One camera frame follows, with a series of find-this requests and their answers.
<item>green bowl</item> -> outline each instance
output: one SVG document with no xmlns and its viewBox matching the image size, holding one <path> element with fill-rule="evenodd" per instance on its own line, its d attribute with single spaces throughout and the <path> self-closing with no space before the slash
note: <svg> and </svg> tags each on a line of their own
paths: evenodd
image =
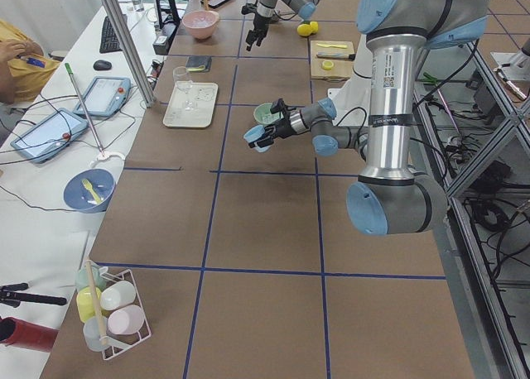
<svg viewBox="0 0 530 379">
<path fill-rule="evenodd" d="M 272 103 L 262 103 L 254 109 L 254 119 L 258 124 L 268 125 L 280 119 L 281 113 L 271 113 Z"/>
</svg>

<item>pink bowl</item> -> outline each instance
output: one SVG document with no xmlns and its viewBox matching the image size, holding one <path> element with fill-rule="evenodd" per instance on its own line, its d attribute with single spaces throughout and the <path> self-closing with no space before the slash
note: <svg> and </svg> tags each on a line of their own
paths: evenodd
<svg viewBox="0 0 530 379">
<path fill-rule="evenodd" d="M 218 23 L 219 14 L 215 11 L 194 11 L 182 17 L 184 28 L 197 40 L 204 40 L 214 34 Z"/>
</svg>

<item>red cylinder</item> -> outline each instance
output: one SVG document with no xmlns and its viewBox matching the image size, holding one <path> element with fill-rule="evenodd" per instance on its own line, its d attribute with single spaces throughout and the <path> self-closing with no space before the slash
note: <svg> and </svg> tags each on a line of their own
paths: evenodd
<svg viewBox="0 0 530 379">
<path fill-rule="evenodd" d="M 59 331 L 21 319 L 7 317 L 0 321 L 0 343 L 16 348 L 50 352 Z"/>
</svg>

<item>yellow shirt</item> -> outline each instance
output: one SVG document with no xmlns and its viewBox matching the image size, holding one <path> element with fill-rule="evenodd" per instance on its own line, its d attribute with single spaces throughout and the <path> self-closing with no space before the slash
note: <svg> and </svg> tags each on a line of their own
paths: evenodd
<svg viewBox="0 0 530 379">
<path fill-rule="evenodd" d="M 5 40 L 30 40 L 30 38 L 12 24 L 0 19 L 0 41 Z M 60 64 L 56 60 L 31 54 L 29 58 L 44 63 L 44 67 L 40 67 L 27 63 L 27 58 L 15 58 L 7 62 L 15 79 L 15 102 L 31 102 L 35 99 Z"/>
</svg>

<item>wooden cutting board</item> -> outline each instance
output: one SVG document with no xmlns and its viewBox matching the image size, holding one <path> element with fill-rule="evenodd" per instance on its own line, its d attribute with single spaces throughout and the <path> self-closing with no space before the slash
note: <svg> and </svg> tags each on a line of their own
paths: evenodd
<svg viewBox="0 0 530 379">
<path fill-rule="evenodd" d="M 334 48 L 318 46 L 317 44 L 336 44 L 344 45 L 347 48 Z M 311 41 L 310 46 L 310 62 L 311 62 L 311 78 L 312 79 L 349 79 L 353 72 L 354 62 L 352 60 L 331 60 L 334 64 L 333 69 L 322 69 L 322 62 L 324 60 L 316 57 L 317 52 L 325 52 L 328 54 L 353 54 L 355 53 L 354 43 L 351 41 Z"/>
</svg>

